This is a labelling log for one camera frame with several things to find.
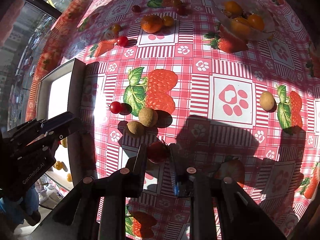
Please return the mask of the red cherry tomato with stem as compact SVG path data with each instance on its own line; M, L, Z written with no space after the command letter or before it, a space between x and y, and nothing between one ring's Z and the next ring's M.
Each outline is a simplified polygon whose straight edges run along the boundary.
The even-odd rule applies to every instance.
M160 164L170 157L169 146L162 140L147 147L147 158L154 164Z

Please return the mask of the tan longan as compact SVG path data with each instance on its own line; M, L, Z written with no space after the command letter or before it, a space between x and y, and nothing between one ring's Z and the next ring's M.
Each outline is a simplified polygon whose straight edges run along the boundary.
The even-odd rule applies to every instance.
M126 133L133 138L140 138L145 134L144 126L138 121L131 121L126 124Z
M139 111L138 118L140 123L145 127L152 127L158 121L158 114L154 109L144 107Z
M268 91L264 91L261 93L259 103L260 107L267 112L272 111L276 106L276 101L273 95Z

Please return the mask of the orange cherry tomato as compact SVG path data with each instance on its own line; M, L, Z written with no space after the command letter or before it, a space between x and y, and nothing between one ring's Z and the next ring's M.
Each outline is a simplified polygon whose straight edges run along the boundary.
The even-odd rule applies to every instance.
M54 168L57 169L57 170L63 169L63 168L64 168L63 162L61 162L61 161L56 161L55 164L54 164Z

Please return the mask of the small mandarin orange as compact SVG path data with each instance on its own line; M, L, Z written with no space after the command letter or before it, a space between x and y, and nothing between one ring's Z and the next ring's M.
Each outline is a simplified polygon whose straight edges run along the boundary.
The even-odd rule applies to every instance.
M232 178L240 185L241 188L243 188L245 183L245 168L243 163L238 159L222 163L214 174L214 178L223 179L225 177Z

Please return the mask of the red cherry tomato mid left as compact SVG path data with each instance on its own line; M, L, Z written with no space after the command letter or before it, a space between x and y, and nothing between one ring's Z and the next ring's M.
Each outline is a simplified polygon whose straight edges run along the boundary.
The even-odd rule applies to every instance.
M119 36L117 39L117 45L120 47L127 46L129 39L126 36Z

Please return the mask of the yellow tomato on strawberry print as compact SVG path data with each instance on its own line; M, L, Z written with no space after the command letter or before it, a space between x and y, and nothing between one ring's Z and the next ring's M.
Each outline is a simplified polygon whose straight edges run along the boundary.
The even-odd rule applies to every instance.
M114 33L119 33L121 31L121 26L117 23L115 24L112 24L110 27L109 27L110 31L114 32Z

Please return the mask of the large mandarin orange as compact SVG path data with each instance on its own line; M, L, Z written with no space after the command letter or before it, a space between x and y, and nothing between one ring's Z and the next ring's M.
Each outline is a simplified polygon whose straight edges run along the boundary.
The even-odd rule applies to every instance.
M158 15L146 15L141 19L140 26L146 33L153 34L162 29L163 21Z

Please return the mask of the dark red cherry tomato far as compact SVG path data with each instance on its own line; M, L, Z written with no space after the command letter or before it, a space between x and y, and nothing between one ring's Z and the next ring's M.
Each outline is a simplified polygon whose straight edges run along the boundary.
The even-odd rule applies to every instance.
M141 7L138 6L138 5L133 5L132 8L131 8L132 12L136 13L136 14L139 14L141 13Z

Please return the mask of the orange tomato in bowl front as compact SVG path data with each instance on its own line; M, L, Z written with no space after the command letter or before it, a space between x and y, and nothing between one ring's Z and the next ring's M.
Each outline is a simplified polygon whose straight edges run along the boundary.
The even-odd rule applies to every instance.
M251 26L243 17L236 17L231 20L231 31L239 36L247 36L251 32Z

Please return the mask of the orange tomato in bowl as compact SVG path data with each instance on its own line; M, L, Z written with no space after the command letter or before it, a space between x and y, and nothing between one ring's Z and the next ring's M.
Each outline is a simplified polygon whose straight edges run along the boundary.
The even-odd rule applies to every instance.
M243 17L236 17L231 20L231 31L239 36L247 36L251 32L251 26Z
M257 29L259 31L264 30L264 27L265 27L264 20L259 15L251 14L247 17L247 21L252 28Z
M239 16L243 13L242 7L235 1L224 2L225 11L231 13L231 15Z

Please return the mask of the dark red tomato far right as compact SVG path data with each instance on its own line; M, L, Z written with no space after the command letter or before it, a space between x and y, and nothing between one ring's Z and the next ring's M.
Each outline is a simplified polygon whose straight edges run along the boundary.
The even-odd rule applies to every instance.
M180 4L176 7L176 13L180 16L187 16L188 8L185 5Z

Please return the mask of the yellow tomato far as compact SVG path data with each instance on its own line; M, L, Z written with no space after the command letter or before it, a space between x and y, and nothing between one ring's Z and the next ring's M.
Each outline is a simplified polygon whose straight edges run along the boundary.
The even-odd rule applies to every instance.
M171 5L175 8L178 8L183 5L183 2L181 0L171 0Z

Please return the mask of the orange tomato in bowl right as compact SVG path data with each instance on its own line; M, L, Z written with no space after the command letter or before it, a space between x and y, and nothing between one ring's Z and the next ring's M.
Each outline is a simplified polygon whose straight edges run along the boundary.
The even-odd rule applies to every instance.
M259 31L264 30L264 27L265 27L264 20L259 15L251 14L247 17L247 21L252 28L257 29Z

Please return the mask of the clear glass fruit bowl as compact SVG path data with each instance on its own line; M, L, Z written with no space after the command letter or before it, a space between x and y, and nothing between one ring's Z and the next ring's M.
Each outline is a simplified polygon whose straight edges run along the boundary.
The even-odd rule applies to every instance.
M243 9L243 13L239 16L234 16L231 15L231 13L225 11L224 2L227 1L235 1L236 3L238 3ZM243 40L260 41L271 37L275 32L275 23L272 15L259 0L212 0L212 10L221 25L223 25L232 34L234 34L231 31L230 26L232 19L236 17L243 17L247 19L247 17L251 14L257 14L262 17L265 24L263 31L259 31L251 27L251 32L247 36L239 36L234 34L235 36Z

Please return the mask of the orange tomato in bowl left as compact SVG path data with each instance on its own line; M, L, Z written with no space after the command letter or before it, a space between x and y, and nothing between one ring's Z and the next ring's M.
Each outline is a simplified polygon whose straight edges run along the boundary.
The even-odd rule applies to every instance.
M225 11L231 13L231 15L239 16L243 13L242 7L235 1L224 2Z

